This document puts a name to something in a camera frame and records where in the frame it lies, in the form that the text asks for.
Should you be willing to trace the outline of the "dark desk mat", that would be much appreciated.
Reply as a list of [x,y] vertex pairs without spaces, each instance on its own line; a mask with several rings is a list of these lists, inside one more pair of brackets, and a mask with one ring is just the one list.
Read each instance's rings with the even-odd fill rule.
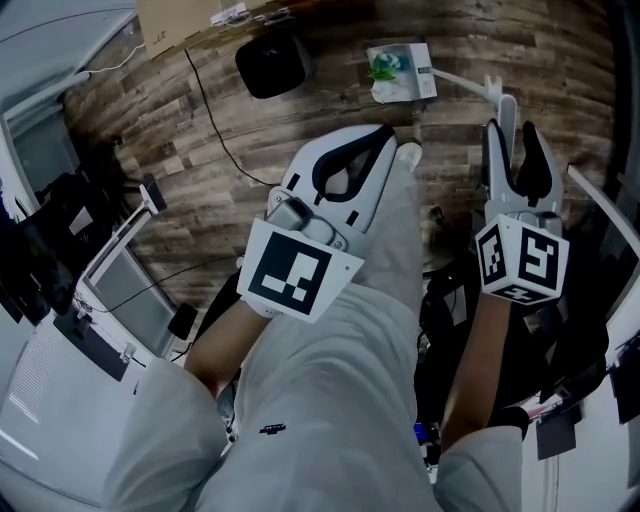
[[56,329],[77,348],[87,359],[117,382],[121,382],[128,364],[120,353],[106,342],[92,327],[90,316],[78,316],[70,310],[57,315],[53,321]]

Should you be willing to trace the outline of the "person's left forearm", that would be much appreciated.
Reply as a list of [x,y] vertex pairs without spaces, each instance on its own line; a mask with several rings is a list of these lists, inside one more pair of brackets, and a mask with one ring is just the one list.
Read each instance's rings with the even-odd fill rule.
[[270,322],[245,302],[236,302],[194,342],[184,369],[217,398]]

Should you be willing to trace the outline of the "black waste bin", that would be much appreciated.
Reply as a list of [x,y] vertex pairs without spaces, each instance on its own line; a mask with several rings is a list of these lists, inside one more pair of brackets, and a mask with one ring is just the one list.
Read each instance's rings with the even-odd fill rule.
[[243,46],[235,63],[249,93],[268,99],[287,93],[313,74],[311,58],[300,40],[289,33],[270,33]]

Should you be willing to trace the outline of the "person's right forearm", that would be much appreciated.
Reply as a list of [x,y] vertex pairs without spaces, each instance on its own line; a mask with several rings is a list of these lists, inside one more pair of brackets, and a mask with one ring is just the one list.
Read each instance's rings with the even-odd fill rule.
[[479,296],[468,340],[446,401],[442,450],[487,427],[494,408],[511,303]]

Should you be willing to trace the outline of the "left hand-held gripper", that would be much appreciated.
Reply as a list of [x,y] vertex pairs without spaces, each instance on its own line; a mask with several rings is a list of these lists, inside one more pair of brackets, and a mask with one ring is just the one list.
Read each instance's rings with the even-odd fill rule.
[[[396,148],[394,129],[379,124],[304,145],[283,178],[286,188],[271,190],[266,217],[252,224],[237,293],[316,322],[364,264]],[[330,192],[329,180],[342,171],[346,190]]]

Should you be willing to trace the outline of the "person's white right shoe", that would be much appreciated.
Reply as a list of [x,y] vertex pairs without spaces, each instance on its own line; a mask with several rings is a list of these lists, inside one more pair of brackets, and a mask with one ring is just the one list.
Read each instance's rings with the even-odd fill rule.
[[416,142],[408,142],[396,149],[394,165],[414,173],[423,155],[422,147]]

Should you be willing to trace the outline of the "white wristwatch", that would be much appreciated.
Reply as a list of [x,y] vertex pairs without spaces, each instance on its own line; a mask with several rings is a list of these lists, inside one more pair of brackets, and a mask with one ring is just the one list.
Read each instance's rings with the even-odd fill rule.
[[266,318],[273,319],[277,317],[280,312],[272,307],[254,299],[248,298],[246,296],[242,296],[241,300],[247,304],[247,306],[253,310],[257,315]]

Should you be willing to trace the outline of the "large brown cardboard box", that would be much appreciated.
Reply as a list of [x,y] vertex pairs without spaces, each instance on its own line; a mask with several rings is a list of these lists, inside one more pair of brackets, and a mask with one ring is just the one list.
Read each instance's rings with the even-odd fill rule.
[[[244,2],[251,13],[238,26],[212,26],[210,17],[222,6]],[[242,38],[265,26],[263,16],[280,8],[291,12],[306,0],[136,0],[147,54],[154,60],[185,49],[206,47]]]

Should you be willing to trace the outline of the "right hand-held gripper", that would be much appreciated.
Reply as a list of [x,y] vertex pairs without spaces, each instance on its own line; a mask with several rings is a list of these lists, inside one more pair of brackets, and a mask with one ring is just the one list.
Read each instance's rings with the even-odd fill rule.
[[531,121],[524,122],[522,135],[525,157],[516,186],[502,129],[496,119],[484,128],[482,184],[489,200],[475,244],[483,293],[538,304],[560,297],[570,244],[562,237],[562,200],[538,204],[552,191],[549,146]]

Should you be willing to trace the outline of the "person's light trousers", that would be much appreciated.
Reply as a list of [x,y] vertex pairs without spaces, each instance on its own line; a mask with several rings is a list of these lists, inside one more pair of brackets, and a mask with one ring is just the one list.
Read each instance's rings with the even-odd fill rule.
[[414,173],[394,161],[369,235],[371,250],[356,282],[418,310],[423,289],[419,190]]

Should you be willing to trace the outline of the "black power adapter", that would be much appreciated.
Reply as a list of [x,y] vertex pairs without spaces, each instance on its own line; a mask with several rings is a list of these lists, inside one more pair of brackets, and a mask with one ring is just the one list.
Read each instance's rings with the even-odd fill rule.
[[169,332],[176,338],[186,341],[196,320],[198,311],[191,305],[182,303],[168,324]]

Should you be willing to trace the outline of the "person's white shirt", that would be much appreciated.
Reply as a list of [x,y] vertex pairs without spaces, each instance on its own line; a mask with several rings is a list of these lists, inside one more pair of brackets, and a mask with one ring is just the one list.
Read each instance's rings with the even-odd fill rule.
[[350,285],[321,318],[270,322],[229,442],[212,393],[164,359],[140,380],[107,512],[521,512],[522,437],[470,433],[430,477],[414,432],[415,315]]

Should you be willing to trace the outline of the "black square pad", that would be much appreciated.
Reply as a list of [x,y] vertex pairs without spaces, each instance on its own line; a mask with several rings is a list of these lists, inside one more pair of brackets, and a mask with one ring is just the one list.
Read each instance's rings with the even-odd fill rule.
[[545,417],[536,424],[538,460],[562,455],[576,448],[574,413],[571,411]]

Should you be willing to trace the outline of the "white desk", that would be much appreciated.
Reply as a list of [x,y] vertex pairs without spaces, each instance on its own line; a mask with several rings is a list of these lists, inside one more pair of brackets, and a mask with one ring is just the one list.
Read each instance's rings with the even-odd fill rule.
[[[640,418],[621,424],[610,375],[640,333],[640,233],[605,192],[575,165],[569,177],[595,202],[591,238],[605,271],[603,359],[534,410],[523,443],[522,512],[615,512],[640,482]],[[574,413],[576,448],[539,461],[536,424]]]
[[94,330],[128,364],[117,382],[53,325],[15,320],[0,306],[0,469],[71,501],[98,507],[106,474],[146,365],[175,346],[173,304],[131,248],[78,296],[92,305]]
[[36,118],[44,112],[42,106],[51,106],[67,89],[86,82],[90,76],[89,71],[81,71],[65,77],[15,106],[0,110],[0,186],[2,202],[11,219],[17,222],[26,219],[40,208],[40,204],[23,170],[9,123]]

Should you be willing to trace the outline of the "white broom black bristles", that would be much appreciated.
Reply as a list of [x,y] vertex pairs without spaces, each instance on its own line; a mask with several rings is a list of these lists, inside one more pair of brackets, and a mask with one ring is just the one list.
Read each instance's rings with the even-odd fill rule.
[[139,186],[141,203],[124,223],[112,234],[82,275],[84,281],[96,285],[119,257],[129,242],[151,220],[167,208],[160,188],[151,174],[143,176]]

